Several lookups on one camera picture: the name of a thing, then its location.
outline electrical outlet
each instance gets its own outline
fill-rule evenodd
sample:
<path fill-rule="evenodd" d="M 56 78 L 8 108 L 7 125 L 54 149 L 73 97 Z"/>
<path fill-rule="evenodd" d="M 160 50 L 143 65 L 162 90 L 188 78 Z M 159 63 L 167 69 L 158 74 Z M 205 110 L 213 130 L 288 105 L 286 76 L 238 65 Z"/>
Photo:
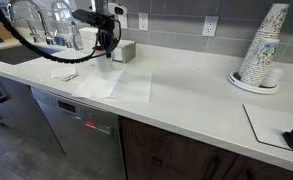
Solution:
<path fill-rule="evenodd" d="M 218 23 L 218 16 L 206 16 L 204 29 L 203 29 L 203 36 L 214 37 L 217 23 Z"/>
<path fill-rule="evenodd" d="M 139 13 L 139 30 L 148 31 L 148 14 Z"/>
<path fill-rule="evenodd" d="M 118 15 L 118 20 L 120 22 L 120 25 L 122 29 L 127 29 L 128 24 L 127 24 L 127 15 Z"/>

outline dark wood cabinet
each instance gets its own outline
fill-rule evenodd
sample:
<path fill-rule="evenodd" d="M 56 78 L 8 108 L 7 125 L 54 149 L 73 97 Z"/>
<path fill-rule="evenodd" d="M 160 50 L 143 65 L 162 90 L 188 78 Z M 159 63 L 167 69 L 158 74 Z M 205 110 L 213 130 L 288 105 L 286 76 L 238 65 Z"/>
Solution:
<path fill-rule="evenodd" d="M 63 152 L 30 87 L 1 76 L 0 123 Z"/>
<path fill-rule="evenodd" d="M 121 118 L 129 180 L 218 180 L 236 154 Z"/>
<path fill-rule="evenodd" d="M 293 180 L 293 172 L 239 156 L 224 180 Z"/>
<path fill-rule="evenodd" d="M 293 172 L 121 117 L 128 180 L 293 180 Z"/>

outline black cable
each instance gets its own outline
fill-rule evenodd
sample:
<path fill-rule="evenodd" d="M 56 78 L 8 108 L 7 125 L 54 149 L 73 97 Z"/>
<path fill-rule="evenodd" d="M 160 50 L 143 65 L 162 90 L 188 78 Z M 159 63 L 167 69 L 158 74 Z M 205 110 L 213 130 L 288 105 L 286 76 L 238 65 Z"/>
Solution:
<path fill-rule="evenodd" d="M 95 51 L 96 51 L 96 47 L 97 47 L 97 43 L 98 43 L 98 37 L 96 38 L 95 41 L 95 47 L 93 52 L 85 57 L 79 58 L 79 59 L 65 59 L 65 58 L 59 58 L 56 56 L 52 56 L 50 54 L 47 54 L 46 52 L 38 49 L 36 46 L 32 45 L 31 43 L 29 43 L 22 35 L 19 34 L 19 32 L 11 25 L 11 23 L 6 19 L 5 15 L 3 14 L 3 12 L 0 9 L 0 22 L 4 25 L 4 27 L 16 38 L 19 40 L 19 42 L 26 46 L 28 49 L 34 51 L 35 53 L 37 53 L 40 56 L 43 56 L 46 59 L 50 59 L 52 61 L 56 61 L 56 62 L 60 62 L 60 63 L 69 63 L 69 64 L 75 64 L 75 63 L 81 63 L 81 62 L 85 62 L 88 61 L 92 58 L 96 58 L 96 57 L 100 57 L 105 55 L 106 53 L 100 54 L 100 55 L 96 55 Z"/>

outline gray tile backsplash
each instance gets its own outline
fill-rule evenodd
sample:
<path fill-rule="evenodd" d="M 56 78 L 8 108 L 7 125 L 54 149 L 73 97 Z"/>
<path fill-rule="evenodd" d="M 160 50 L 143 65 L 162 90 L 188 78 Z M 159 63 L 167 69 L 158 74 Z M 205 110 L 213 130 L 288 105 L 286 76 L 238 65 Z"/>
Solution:
<path fill-rule="evenodd" d="M 50 31 L 68 33 L 69 21 L 56 21 L 54 0 L 33 0 L 48 20 Z M 72 10 L 88 10 L 91 0 L 65 0 Z M 244 57 L 257 28 L 272 3 L 290 3 L 286 22 L 279 36 L 275 60 L 293 63 L 293 0 L 116 0 L 129 10 L 128 29 L 123 38 L 137 43 Z M 27 17 L 41 29 L 36 12 L 19 3 L 16 14 Z M 149 31 L 138 30 L 138 13 L 149 13 Z M 202 37 L 206 15 L 220 16 L 214 38 Z M 26 27 L 18 21 L 16 26 Z"/>

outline white paper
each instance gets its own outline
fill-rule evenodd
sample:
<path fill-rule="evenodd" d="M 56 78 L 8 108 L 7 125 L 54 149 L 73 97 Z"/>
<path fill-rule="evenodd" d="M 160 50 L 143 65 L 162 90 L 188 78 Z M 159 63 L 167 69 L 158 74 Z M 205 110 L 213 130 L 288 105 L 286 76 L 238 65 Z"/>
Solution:
<path fill-rule="evenodd" d="M 123 71 L 94 73 L 80 85 L 80 87 L 72 94 L 72 96 L 83 98 L 109 97 L 122 73 Z"/>
<path fill-rule="evenodd" d="M 293 129 L 293 114 L 247 104 L 244 106 L 259 142 L 291 149 L 282 134 Z"/>
<path fill-rule="evenodd" d="M 77 71 L 74 66 L 53 69 L 52 78 L 54 79 L 54 78 L 66 77 L 66 76 L 74 75 L 76 73 Z"/>
<path fill-rule="evenodd" d="M 124 72 L 110 97 L 122 101 L 148 102 L 152 73 Z"/>

